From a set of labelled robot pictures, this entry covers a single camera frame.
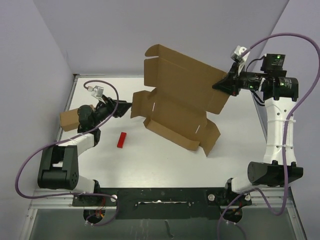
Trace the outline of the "brown cardboard box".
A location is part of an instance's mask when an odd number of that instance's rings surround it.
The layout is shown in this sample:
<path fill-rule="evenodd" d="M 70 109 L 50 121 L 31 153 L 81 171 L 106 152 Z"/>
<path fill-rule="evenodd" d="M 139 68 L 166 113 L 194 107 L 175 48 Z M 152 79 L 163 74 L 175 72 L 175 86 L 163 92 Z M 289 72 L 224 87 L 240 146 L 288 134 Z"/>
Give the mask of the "brown cardboard box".
<path fill-rule="evenodd" d="M 221 133 L 207 113 L 221 113 L 229 95 L 213 89 L 226 72 L 161 44 L 145 52 L 144 86 L 133 93 L 131 118 L 144 117 L 146 129 L 187 149 L 209 155 Z"/>

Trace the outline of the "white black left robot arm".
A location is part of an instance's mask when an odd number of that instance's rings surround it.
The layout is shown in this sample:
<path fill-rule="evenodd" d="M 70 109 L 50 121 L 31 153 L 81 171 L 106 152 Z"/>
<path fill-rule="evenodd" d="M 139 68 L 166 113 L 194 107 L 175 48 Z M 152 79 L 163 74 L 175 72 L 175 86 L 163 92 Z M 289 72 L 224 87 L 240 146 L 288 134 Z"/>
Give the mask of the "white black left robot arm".
<path fill-rule="evenodd" d="M 84 200 L 97 205 L 102 193 L 97 189 L 98 181 L 79 174 L 78 157 L 95 147 L 101 137 L 99 124 L 108 117 L 121 118 L 132 106 L 131 102 L 103 96 L 96 107 L 82 105 L 76 110 L 79 137 L 65 143 L 55 144 L 42 151 L 37 184 L 41 189 L 69 190 L 84 193 Z"/>

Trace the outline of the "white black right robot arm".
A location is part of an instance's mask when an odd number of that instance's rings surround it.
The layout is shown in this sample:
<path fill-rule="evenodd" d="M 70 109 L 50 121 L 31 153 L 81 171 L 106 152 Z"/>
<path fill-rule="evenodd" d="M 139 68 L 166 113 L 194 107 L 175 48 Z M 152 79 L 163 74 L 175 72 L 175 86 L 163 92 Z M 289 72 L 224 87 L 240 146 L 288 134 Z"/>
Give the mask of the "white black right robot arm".
<path fill-rule="evenodd" d="M 247 173 L 230 178 L 222 192 L 223 200 L 232 205 L 245 193 L 258 187 L 283 187 L 300 179 L 304 170 L 297 165 L 294 152 L 294 114 L 291 112 L 299 97 L 299 83 L 287 77 L 283 69 L 285 55 L 267 53 L 260 58 L 261 72 L 244 69 L 247 60 L 239 52 L 231 54 L 234 60 L 229 72 L 212 87 L 230 96 L 240 90 L 261 92 L 262 105 L 267 114 L 266 151 L 262 162 L 251 161 Z"/>

